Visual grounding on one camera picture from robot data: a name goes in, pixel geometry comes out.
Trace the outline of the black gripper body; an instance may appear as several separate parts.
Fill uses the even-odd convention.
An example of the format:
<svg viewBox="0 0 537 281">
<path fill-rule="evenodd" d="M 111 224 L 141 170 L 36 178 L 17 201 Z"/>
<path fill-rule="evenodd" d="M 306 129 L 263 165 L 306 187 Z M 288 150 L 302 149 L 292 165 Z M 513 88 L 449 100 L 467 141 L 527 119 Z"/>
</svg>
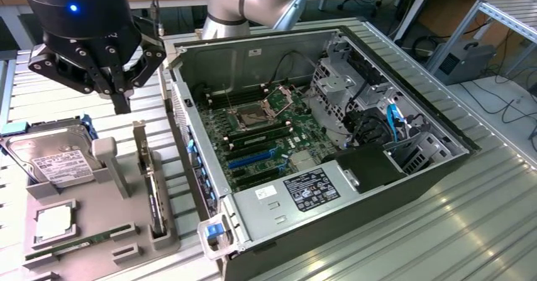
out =
<svg viewBox="0 0 537 281">
<path fill-rule="evenodd" d="M 113 85 L 123 80 L 127 54 L 121 40 L 141 40 L 127 0 L 26 0 L 40 22 L 42 43 L 67 59 L 75 59 L 75 45 L 87 48 Z"/>
</svg>

